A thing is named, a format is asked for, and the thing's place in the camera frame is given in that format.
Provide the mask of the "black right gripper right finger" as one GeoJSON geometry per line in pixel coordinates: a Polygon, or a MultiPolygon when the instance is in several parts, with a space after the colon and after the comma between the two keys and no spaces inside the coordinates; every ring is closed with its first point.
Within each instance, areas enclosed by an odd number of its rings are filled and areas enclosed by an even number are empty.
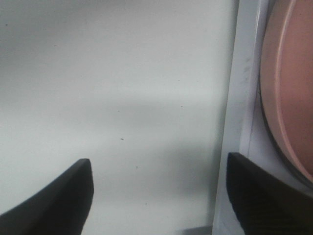
{"type": "Polygon", "coordinates": [[[246,235],[311,235],[313,199],[240,153],[229,153],[226,190],[246,235]]]}

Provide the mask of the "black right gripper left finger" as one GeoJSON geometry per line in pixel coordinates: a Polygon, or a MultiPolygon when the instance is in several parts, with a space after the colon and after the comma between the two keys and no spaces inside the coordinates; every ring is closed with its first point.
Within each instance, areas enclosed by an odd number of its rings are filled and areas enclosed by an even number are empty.
{"type": "Polygon", "coordinates": [[[91,162],[79,159],[42,190],[0,216],[2,235],[79,235],[94,194],[91,162]]]}

